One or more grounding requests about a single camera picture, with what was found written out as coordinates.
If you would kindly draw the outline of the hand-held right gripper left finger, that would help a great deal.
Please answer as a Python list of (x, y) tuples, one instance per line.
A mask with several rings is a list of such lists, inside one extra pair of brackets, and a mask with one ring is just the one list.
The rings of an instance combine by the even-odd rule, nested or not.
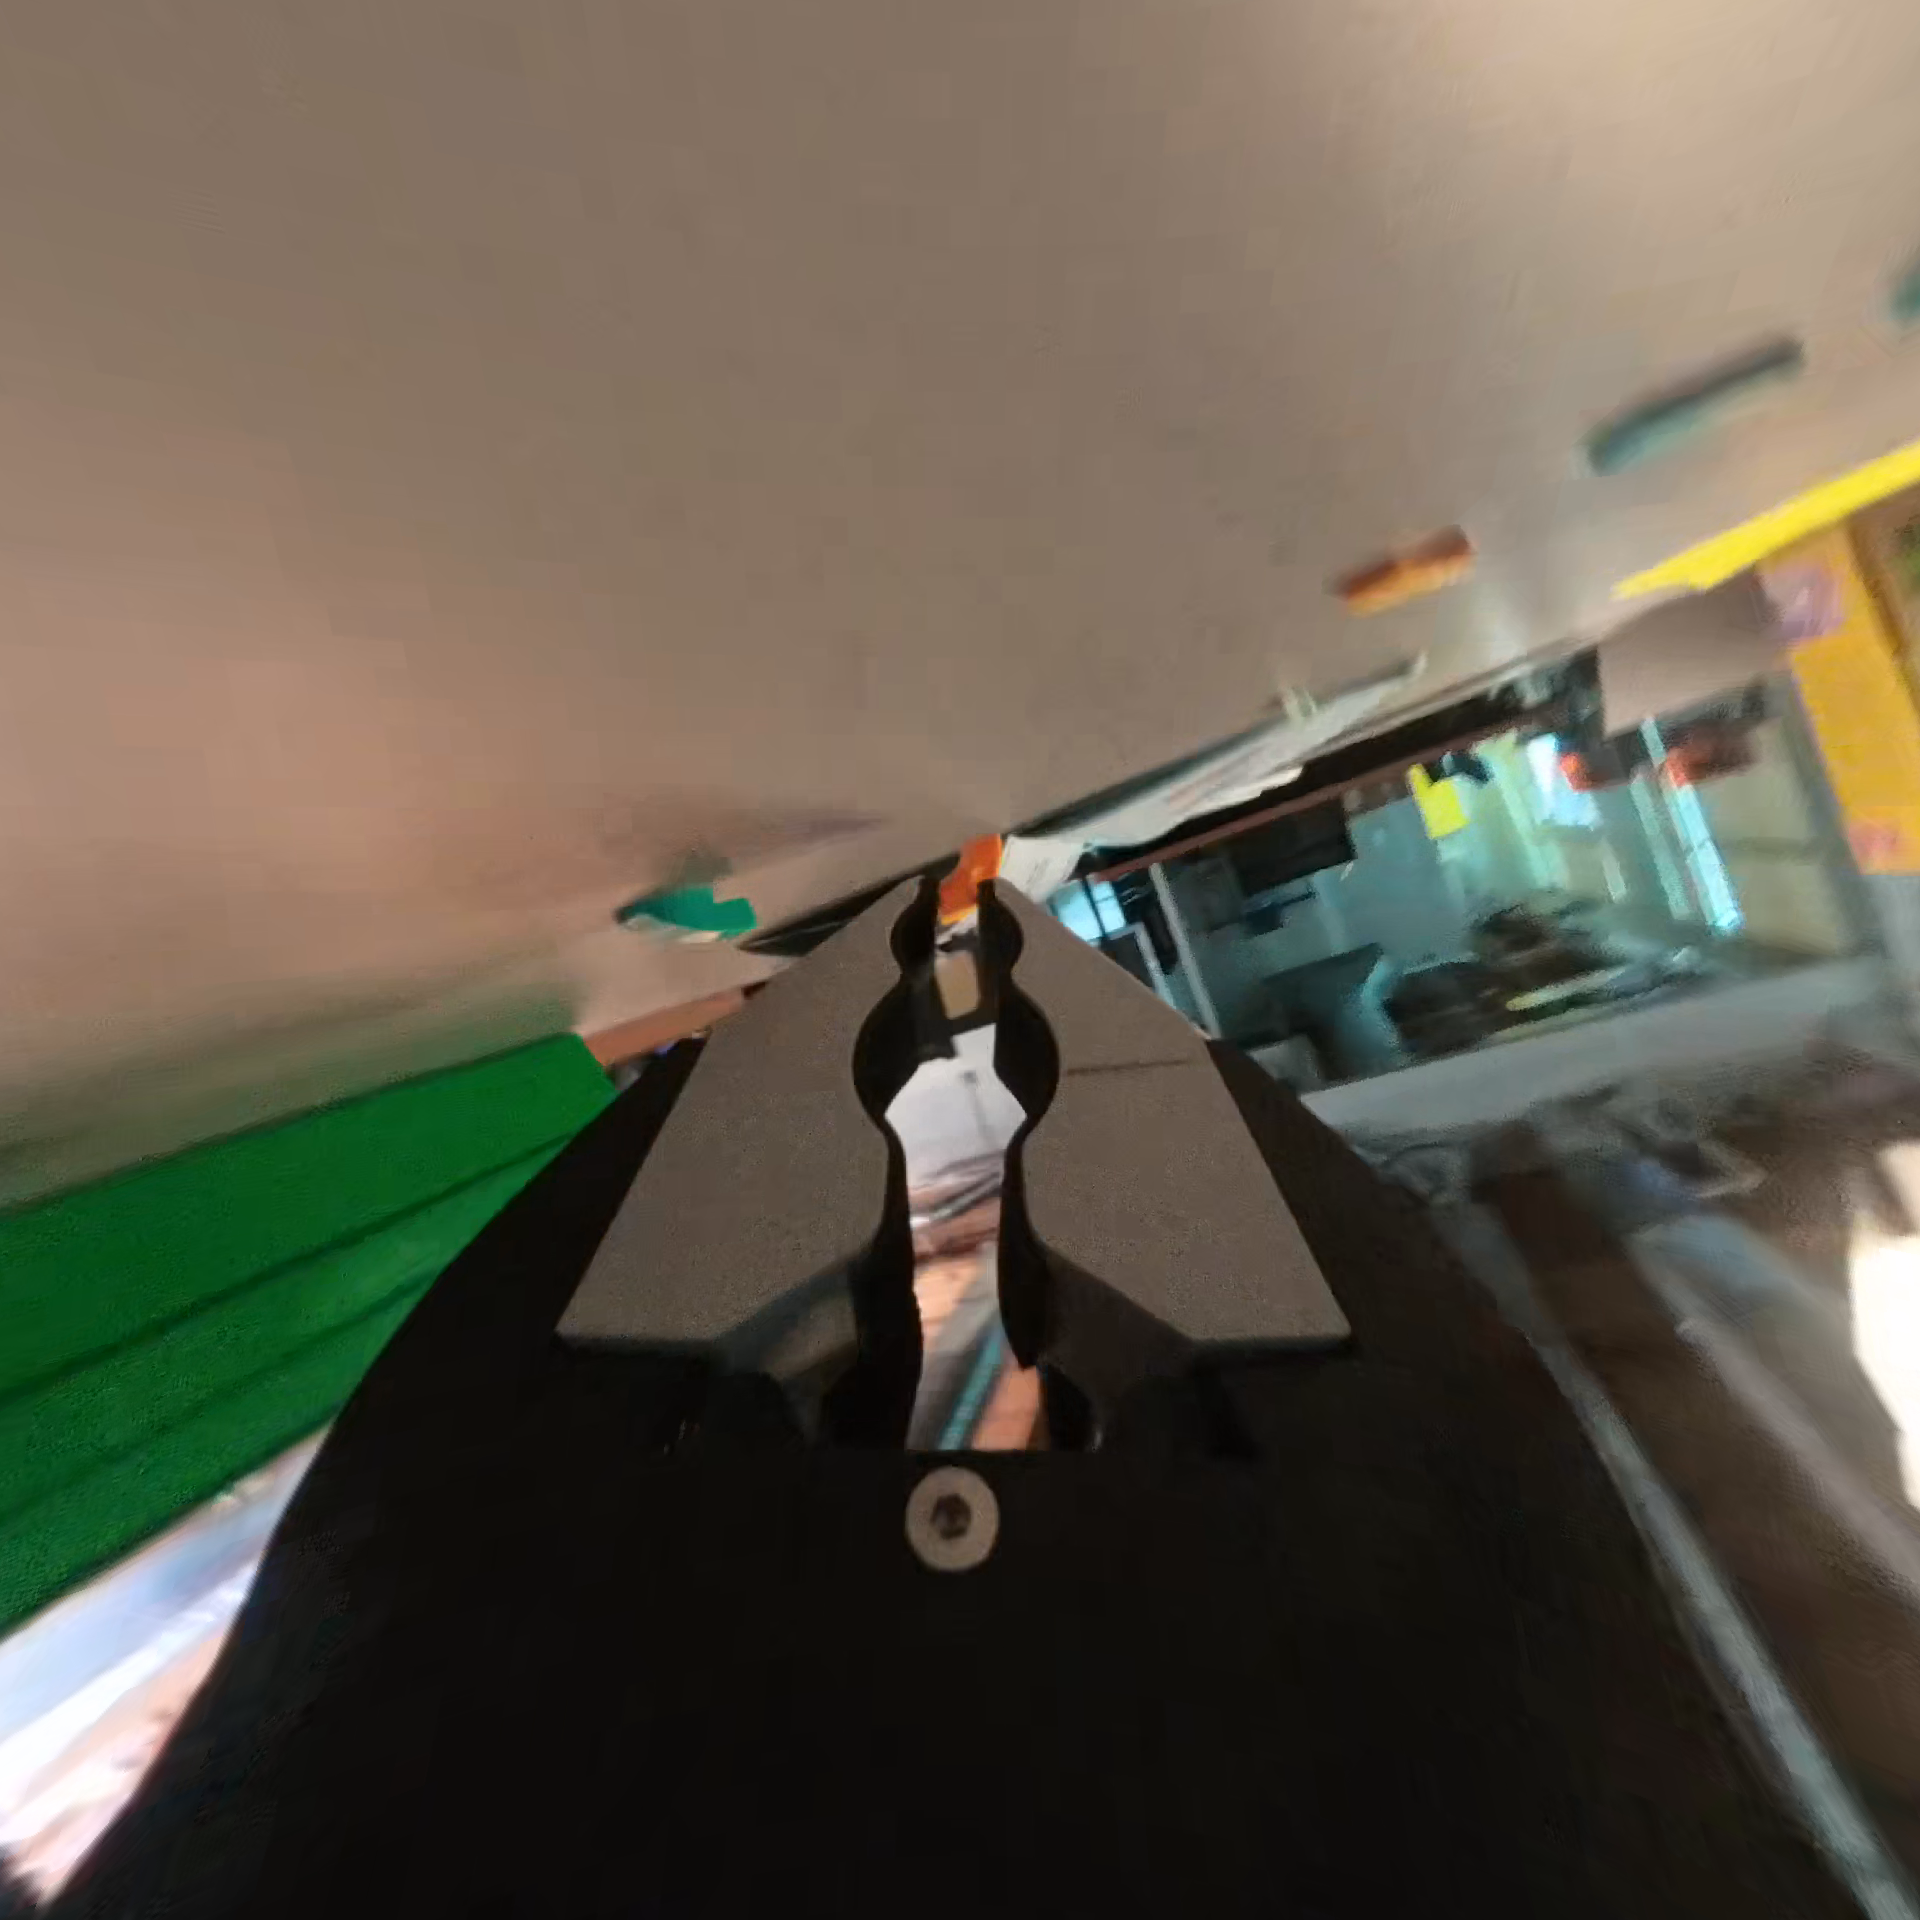
[(721, 1019), (559, 1337), (773, 1380), (828, 1444), (907, 1441), (924, 1334), (904, 1148), (941, 882), (897, 883)]

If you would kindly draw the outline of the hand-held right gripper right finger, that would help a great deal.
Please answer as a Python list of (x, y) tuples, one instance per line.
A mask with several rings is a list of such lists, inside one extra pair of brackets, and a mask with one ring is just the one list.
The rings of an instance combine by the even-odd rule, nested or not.
[(993, 1063), (1019, 1108), (998, 1227), (1008, 1344), (1052, 1444), (1159, 1385), (1353, 1339), (1204, 1031), (1004, 878), (979, 892)]

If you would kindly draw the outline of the small orange tile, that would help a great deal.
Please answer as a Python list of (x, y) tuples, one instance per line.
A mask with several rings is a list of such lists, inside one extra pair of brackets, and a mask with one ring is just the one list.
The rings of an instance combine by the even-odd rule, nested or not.
[(1357, 616), (1393, 612), (1469, 580), (1477, 541), (1459, 526), (1391, 548), (1342, 573), (1332, 598)]

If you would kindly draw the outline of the yellow toy set box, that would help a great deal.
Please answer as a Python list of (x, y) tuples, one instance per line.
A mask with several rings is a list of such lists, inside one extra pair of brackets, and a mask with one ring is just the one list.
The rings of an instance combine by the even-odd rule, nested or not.
[(1918, 876), (1918, 715), (1909, 661), (1837, 521), (1759, 566), (1856, 870)]

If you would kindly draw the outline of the teal arch brick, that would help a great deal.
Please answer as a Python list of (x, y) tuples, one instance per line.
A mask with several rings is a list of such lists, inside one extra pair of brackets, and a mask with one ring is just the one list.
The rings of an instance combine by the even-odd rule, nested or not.
[(612, 912), (626, 932), (679, 943), (737, 943), (758, 932), (753, 899), (729, 890), (734, 863), (712, 852), (686, 854), (673, 872)]

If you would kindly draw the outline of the open instruction booklet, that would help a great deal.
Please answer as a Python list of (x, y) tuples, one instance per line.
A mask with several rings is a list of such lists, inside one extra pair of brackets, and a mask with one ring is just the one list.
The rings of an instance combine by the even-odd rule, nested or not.
[(1326, 696), (1289, 692), (1261, 724), (1006, 834), (993, 876), (1047, 901), (1088, 854), (1142, 852), (1203, 815), (1292, 784), (1311, 757), (1399, 708), (1426, 668), (1429, 655), (1414, 653)]

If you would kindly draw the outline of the green plastic bin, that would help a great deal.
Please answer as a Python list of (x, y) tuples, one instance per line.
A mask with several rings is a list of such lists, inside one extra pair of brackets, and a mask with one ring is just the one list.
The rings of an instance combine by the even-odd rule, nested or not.
[(610, 1102), (561, 1033), (6, 1212), (5, 1629), (327, 1426)]

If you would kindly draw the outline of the yellow paper note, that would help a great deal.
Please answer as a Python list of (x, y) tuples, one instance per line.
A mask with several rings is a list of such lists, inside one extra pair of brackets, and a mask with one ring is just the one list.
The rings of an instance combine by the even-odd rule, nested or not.
[(1611, 600), (1638, 604), (1716, 589), (1916, 484), (1918, 439), (1910, 439), (1618, 580)]

